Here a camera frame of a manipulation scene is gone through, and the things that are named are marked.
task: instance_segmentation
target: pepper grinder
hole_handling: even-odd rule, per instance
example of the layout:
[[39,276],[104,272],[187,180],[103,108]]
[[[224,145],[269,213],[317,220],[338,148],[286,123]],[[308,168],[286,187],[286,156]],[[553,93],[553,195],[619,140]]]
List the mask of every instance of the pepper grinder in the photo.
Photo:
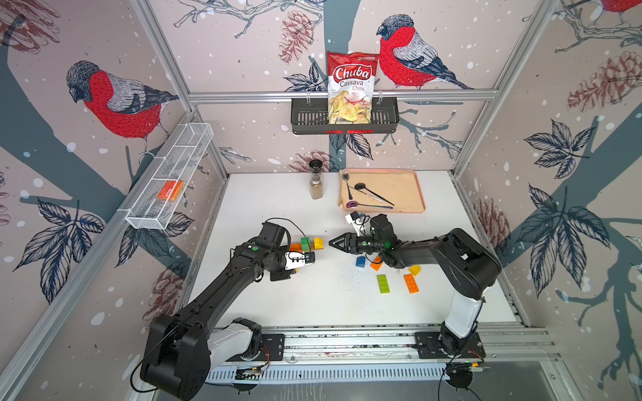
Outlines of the pepper grinder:
[[321,171],[323,171],[323,162],[314,159],[309,163],[310,166],[310,193],[312,199],[319,199],[323,196],[323,182],[321,182]]

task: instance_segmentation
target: black wall basket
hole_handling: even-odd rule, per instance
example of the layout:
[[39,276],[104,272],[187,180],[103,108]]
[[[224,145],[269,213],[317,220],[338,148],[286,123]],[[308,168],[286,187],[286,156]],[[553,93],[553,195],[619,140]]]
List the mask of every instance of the black wall basket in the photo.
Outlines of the black wall basket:
[[292,132],[297,135],[394,133],[399,124],[397,98],[381,98],[378,102],[377,96],[372,98],[370,124],[328,124],[327,99],[292,99]]

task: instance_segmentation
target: green lego brick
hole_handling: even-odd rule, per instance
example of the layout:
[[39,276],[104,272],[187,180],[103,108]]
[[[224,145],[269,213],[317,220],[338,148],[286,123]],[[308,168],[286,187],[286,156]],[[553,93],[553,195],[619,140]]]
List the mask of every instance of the green lego brick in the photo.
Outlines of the green lego brick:
[[390,292],[386,275],[377,275],[377,282],[379,283],[379,292],[381,294],[388,294]]
[[303,252],[310,252],[310,238],[301,238],[301,249]]

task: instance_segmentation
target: bird's head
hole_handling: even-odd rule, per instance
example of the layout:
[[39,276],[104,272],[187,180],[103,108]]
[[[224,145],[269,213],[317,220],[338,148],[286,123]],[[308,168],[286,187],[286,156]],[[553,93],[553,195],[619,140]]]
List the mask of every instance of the bird's head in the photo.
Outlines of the bird's head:
[[390,37],[399,29],[403,27],[414,27],[415,23],[412,18],[406,14],[391,15],[381,23],[377,30],[377,35],[381,35],[385,40],[390,40]]
[[90,102],[94,100],[91,96],[89,80],[98,71],[100,71],[100,68],[88,61],[79,61],[71,66],[67,72],[67,86],[74,102],[79,100]]

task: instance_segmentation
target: red bird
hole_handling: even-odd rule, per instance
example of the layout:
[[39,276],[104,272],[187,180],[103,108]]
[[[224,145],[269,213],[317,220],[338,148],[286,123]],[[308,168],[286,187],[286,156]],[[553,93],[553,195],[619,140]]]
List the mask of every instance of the red bird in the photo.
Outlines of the red bird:
[[145,150],[139,160],[153,155],[147,151],[147,135],[160,125],[165,106],[178,99],[140,81],[118,78],[88,61],[79,61],[69,69],[67,86],[74,102],[82,99],[111,132],[125,138],[145,139]]
[[377,30],[377,35],[382,36],[381,70],[395,83],[394,88],[420,89],[427,82],[445,81],[462,89],[472,89],[455,78],[437,56],[437,51],[421,39],[414,25],[409,16],[397,14],[383,20]]
[[[574,4],[569,4],[568,8],[574,8],[579,6],[580,4],[588,3],[590,1],[594,0],[580,0],[577,3]],[[624,21],[622,19],[622,13],[627,11],[629,8],[633,8],[637,6],[638,4],[642,3],[642,0],[597,0],[602,4],[602,12],[598,15],[598,17],[593,21],[589,26],[591,25],[598,25],[598,19],[605,13],[605,12],[613,12],[613,13],[618,13],[620,15],[620,23],[615,25],[613,29],[617,28],[620,25],[624,24],[630,24],[630,21]]]

